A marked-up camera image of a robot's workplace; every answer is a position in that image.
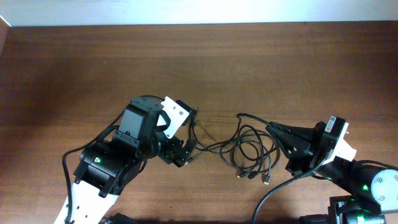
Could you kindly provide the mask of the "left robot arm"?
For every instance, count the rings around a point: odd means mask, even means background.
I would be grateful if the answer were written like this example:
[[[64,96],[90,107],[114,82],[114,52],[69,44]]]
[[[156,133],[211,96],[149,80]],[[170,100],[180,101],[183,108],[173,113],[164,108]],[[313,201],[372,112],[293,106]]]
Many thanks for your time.
[[[65,176],[67,198],[56,223],[100,223],[149,159],[184,166],[195,141],[175,134],[194,114],[184,102],[168,96],[132,99],[94,140],[79,147],[80,163],[74,179]]]

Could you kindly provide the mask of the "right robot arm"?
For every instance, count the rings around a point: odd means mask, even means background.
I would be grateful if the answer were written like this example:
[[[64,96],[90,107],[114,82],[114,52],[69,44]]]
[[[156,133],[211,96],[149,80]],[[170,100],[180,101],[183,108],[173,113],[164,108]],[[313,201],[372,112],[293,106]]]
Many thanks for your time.
[[[271,122],[266,128],[295,179],[317,176],[347,191],[330,197],[326,214],[306,215],[299,223],[385,223],[397,213],[397,167],[372,160],[355,160],[356,150],[344,139],[345,119],[331,116],[313,128]]]

